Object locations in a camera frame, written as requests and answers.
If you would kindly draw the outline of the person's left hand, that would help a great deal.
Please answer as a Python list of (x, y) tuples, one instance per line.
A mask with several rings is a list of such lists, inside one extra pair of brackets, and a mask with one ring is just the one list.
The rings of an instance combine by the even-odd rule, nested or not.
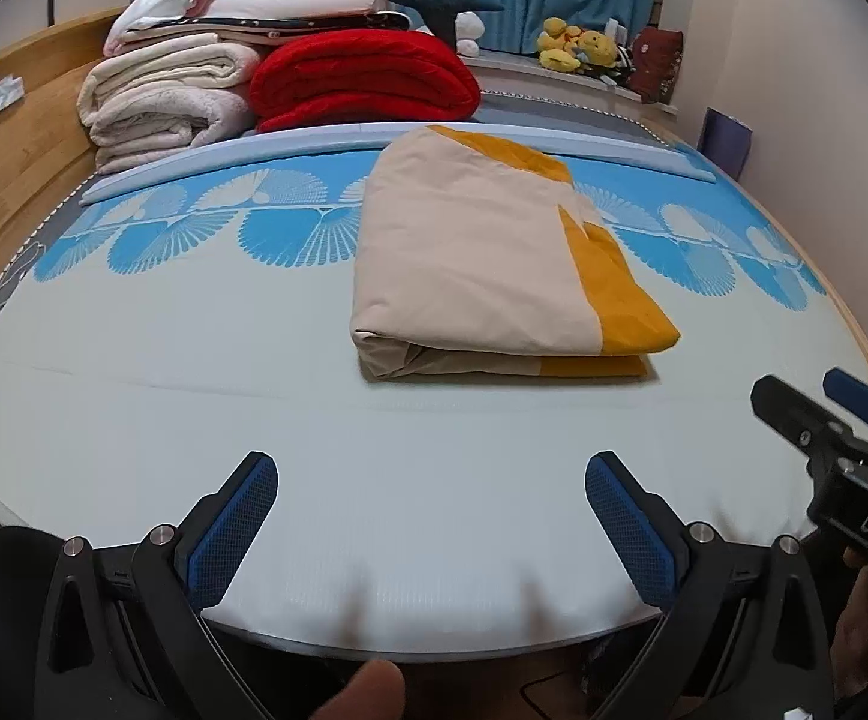
[(312, 720), (400, 720), (406, 684), (400, 668), (386, 660), (365, 663), (346, 688), (312, 715)]

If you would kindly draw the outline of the person's right hand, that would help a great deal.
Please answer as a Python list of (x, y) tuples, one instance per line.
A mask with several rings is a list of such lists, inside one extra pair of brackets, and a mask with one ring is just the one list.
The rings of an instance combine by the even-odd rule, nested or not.
[(868, 562), (857, 551), (843, 551), (843, 562), (857, 569), (847, 605), (840, 613), (831, 647), (834, 689), (839, 699), (868, 688)]

